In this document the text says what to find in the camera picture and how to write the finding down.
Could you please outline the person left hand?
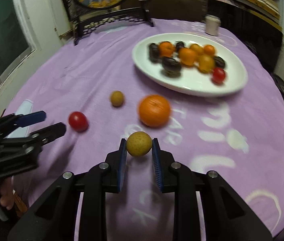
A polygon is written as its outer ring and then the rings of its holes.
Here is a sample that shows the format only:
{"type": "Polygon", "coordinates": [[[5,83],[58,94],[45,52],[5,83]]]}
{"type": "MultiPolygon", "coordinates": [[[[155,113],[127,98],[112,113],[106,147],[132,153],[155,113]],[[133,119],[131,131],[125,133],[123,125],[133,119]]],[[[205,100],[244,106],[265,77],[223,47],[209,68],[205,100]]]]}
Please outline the person left hand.
{"type": "Polygon", "coordinates": [[[0,186],[0,204],[7,210],[11,210],[14,206],[14,191],[12,178],[5,179],[0,186]]]}

